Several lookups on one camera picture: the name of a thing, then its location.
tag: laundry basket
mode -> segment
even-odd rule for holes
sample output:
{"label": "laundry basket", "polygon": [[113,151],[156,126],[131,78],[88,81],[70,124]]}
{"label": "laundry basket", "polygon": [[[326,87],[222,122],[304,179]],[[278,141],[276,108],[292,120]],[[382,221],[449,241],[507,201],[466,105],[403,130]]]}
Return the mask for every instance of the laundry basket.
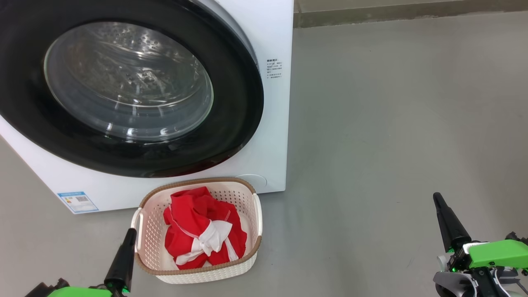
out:
{"label": "laundry basket", "polygon": [[[177,270],[173,258],[165,249],[167,226],[163,219],[163,211],[171,204],[172,193],[199,187],[207,187],[216,200],[235,205],[241,221],[247,221],[246,252],[244,257],[236,261],[210,267]],[[244,180],[199,179],[168,184],[150,192],[134,213],[131,226],[138,231],[136,263],[143,270],[170,284],[203,283],[243,274],[253,266],[262,238],[262,210],[254,188]]]}

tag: sticker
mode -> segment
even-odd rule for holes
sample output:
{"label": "sticker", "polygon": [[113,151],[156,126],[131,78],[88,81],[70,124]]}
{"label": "sticker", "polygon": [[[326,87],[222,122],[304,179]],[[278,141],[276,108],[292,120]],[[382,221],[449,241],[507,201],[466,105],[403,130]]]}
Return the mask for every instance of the sticker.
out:
{"label": "sticker", "polygon": [[278,59],[266,60],[266,78],[282,77],[282,62]]}
{"label": "sticker", "polygon": [[57,195],[76,214],[99,210],[84,192],[58,193]]}

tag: red clothing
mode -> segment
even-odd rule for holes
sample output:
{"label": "red clothing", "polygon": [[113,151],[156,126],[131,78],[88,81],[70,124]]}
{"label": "red clothing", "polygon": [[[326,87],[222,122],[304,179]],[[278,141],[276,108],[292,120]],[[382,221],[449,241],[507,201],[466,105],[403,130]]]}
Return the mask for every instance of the red clothing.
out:
{"label": "red clothing", "polygon": [[[170,225],[165,248],[179,269],[200,268],[205,261],[218,265],[244,255],[247,234],[234,205],[214,199],[207,187],[177,192],[171,199],[172,204],[163,212],[165,223]],[[221,221],[231,224],[226,238],[222,233],[229,224]]]}

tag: white washing machine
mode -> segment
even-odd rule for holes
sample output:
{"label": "white washing machine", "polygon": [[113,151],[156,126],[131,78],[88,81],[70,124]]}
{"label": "white washing machine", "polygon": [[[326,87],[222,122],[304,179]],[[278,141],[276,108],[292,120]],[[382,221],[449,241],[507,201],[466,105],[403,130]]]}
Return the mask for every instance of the white washing machine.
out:
{"label": "white washing machine", "polygon": [[0,134],[76,214],[199,178],[283,191],[292,28],[293,0],[3,2]]}

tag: washing machine door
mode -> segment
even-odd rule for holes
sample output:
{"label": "washing machine door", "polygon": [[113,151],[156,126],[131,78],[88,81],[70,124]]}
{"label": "washing machine door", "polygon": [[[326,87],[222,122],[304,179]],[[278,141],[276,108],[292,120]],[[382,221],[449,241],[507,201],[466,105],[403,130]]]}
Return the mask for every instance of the washing machine door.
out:
{"label": "washing machine door", "polygon": [[0,113],[47,151],[129,177],[201,171],[255,133],[247,42],[187,0],[0,5]]}

